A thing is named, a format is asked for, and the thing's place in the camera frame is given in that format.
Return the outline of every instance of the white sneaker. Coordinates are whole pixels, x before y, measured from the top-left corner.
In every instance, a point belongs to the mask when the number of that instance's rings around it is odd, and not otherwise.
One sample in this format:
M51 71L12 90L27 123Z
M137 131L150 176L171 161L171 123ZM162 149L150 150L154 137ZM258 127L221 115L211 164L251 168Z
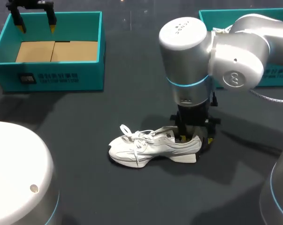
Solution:
M131 133L125 125L121 125L120 129L124 135L109 144L109 155L115 162L129 167L144 167L155 156L165 156L179 163L195 163L195 153L202 146L200 128L194 130L193 138L186 143L175 142L177 127L135 133Z

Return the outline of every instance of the dark gray table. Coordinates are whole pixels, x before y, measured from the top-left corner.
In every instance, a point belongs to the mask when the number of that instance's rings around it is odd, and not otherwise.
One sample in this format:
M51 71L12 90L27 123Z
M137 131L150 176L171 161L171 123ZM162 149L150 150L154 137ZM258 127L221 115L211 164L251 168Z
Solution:
M163 24L199 9L283 7L283 0L56 0L56 11L102 10L107 34L102 93L2 95L0 121L35 131L59 174L63 225L261 225L259 194L283 149L283 105L249 93L217 92L222 119L195 165L168 159L141 170L112 164L107 145L169 124L176 105L158 46ZM8 13L0 0L0 29ZM283 88L260 93L283 98Z

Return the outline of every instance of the white cylindrical base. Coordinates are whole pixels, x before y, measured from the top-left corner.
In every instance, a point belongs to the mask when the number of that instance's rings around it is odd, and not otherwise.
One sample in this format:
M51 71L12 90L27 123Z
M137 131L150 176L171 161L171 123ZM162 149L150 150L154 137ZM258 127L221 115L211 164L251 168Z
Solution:
M0 122L0 225L61 225L60 192L41 138Z

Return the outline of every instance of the shoe tongue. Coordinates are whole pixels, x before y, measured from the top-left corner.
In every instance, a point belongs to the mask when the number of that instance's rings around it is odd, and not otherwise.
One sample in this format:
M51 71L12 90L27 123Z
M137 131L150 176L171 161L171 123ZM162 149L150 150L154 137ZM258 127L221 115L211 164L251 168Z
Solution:
M172 130L164 131L155 135L155 138L166 137L172 142L175 142L175 134Z

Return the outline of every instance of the teal bin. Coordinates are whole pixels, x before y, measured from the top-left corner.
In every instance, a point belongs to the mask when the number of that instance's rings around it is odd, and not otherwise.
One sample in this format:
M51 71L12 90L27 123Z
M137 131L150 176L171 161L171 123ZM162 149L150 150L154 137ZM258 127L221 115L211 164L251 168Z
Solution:
M225 9L225 10L200 10L199 17L204 22L207 30L213 27L225 29L232 25L238 18L246 14L260 14L283 21L283 8L262 9ZM267 64L265 73L258 87L283 86L283 67Z
M23 34L11 14L0 35L0 85L6 92L103 90L105 32L101 12L57 12L52 34L46 13L22 13ZM15 62L24 41L97 41L96 61Z

